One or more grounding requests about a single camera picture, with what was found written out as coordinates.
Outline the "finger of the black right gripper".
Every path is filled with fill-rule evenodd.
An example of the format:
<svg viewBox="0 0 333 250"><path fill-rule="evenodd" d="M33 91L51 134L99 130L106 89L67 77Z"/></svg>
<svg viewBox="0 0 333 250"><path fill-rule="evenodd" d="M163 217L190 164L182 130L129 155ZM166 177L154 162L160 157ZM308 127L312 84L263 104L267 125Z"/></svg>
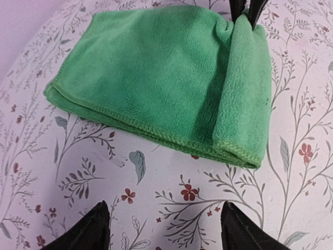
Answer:
<svg viewBox="0 0 333 250"><path fill-rule="evenodd" d="M235 22L237 18L243 13L246 2L246 0L229 0L232 22Z"/></svg>
<svg viewBox="0 0 333 250"><path fill-rule="evenodd" d="M248 20L254 29L257 21L267 4L268 0L251 0L250 5L249 5L249 10L248 10Z"/></svg>

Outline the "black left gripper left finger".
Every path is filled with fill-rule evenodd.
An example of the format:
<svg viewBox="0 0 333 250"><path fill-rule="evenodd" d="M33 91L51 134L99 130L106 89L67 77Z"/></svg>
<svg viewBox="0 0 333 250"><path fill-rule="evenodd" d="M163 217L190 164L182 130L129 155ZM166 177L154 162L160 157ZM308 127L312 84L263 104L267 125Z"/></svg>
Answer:
<svg viewBox="0 0 333 250"><path fill-rule="evenodd" d="M110 244L110 212L107 203L97 203L65 234L44 246L43 250L106 250Z"/></svg>

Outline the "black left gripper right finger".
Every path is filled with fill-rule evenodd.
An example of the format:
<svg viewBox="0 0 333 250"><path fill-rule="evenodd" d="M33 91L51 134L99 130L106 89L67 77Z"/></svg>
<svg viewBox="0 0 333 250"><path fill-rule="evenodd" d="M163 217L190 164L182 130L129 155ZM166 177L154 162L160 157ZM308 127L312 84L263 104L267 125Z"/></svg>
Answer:
<svg viewBox="0 0 333 250"><path fill-rule="evenodd" d="M223 204L221 228L223 250L289 250L265 233L232 202Z"/></svg>

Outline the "green microfiber towel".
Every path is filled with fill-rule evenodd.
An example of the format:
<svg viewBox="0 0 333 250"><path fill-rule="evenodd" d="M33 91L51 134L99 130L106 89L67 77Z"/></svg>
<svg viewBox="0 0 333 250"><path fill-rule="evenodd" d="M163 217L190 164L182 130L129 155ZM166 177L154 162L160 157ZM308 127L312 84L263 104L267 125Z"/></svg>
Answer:
<svg viewBox="0 0 333 250"><path fill-rule="evenodd" d="M256 169L271 115L265 29L175 5L100 12L44 90L54 106L178 151Z"/></svg>

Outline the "floral patterned table mat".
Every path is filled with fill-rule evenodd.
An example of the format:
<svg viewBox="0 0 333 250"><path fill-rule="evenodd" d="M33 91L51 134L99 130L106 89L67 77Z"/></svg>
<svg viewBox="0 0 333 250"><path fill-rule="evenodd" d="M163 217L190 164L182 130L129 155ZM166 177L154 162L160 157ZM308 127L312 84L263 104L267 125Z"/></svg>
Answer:
<svg viewBox="0 0 333 250"><path fill-rule="evenodd" d="M332 249L332 1L269 1L270 137L262 166L184 154L43 95L102 11L186 1L1 1L1 249L40 249L97 202L110 249L221 249L235 203L290 249Z"/></svg>

